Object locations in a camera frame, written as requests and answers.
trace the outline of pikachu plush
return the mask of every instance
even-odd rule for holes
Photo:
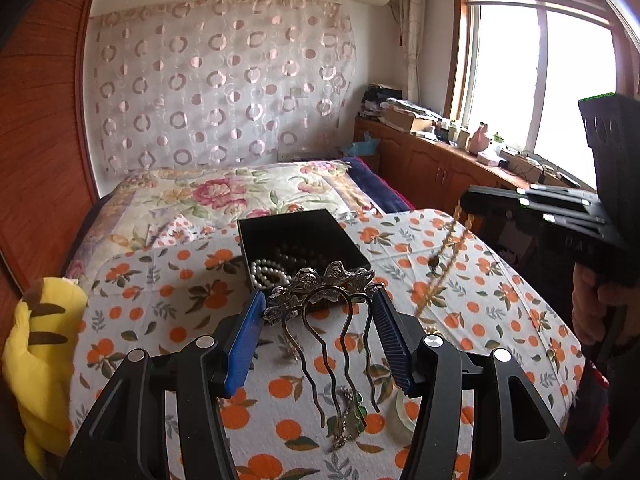
[[[2,354],[2,374],[18,401],[24,453],[46,476],[45,451],[69,448],[69,384],[87,295],[63,278],[38,280],[18,302]]]

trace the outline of bed sheet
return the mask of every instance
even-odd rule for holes
[[[493,251],[467,234],[454,270],[431,304],[427,284],[433,275],[428,257],[446,235],[450,217],[434,210],[345,217],[340,224],[370,260],[399,312],[418,315],[425,332],[440,332],[457,348],[487,354],[508,348],[534,383],[558,424],[567,416],[582,375],[579,343],[553,310]],[[453,241],[463,227],[456,225]],[[236,224],[184,246],[121,254],[98,272],[84,315],[70,388],[72,431],[78,430],[108,377],[133,348],[151,355],[178,351],[199,335],[211,333],[220,319],[240,311],[249,297]],[[340,306],[312,315],[328,342],[330,365],[338,383],[343,357],[336,339],[346,310]],[[351,377],[369,397],[363,374],[361,306],[348,332]],[[330,380],[319,344],[293,326],[321,404],[332,415]],[[375,330],[370,344],[376,399],[367,403],[366,432],[356,442],[332,451],[312,402],[300,364],[287,354],[279,327],[265,327],[255,368],[231,400],[221,400],[222,420],[243,479],[398,478],[411,433],[396,412],[396,389]],[[166,435],[172,474],[182,479],[175,397],[168,394]],[[471,392],[463,396],[455,478],[466,478],[473,425]]]
[[[89,291],[104,262],[142,249],[150,225],[166,224],[178,214],[204,229],[298,210],[325,208],[337,215],[375,207],[350,179],[348,169],[334,160],[135,173],[114,190],[65,275],[77,278]]]

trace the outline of human hand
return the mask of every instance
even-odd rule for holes
[[[608,306],[628,306],[622,333],[616,341],[617,345],[624,346],[640,335],[640,288],[629,288],[609,282],[596,289],[596,273],[575,264],[572,302],[574,309],[571,319],[574,322],[574,332],[584,345],[590,346],[604,339],[603,318]]]

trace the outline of navy blanket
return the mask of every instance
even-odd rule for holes
[[[345,156],[341,160],[351,165],[349,176],[385,213],[412,211],[414,208],[389,184],[373,173],[356,156]]]

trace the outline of black jewelry box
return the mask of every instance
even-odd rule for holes
[[[371,268],[369,261],[326,209],[246,218],[238,221],[238,233],[250,288],[254,288],[251,263],[258,259],[278,261],[292,277],[301,267],[313,267],[322,275],[326,266],[336,260],[341,261],[347,270]],[[284,260],[278,256],[278,250],[280,254],[290,250],[293,257],[300,256],[296,259],[308,256],[305,258],[308,261],[306,265],[300,265],[290,259]]]

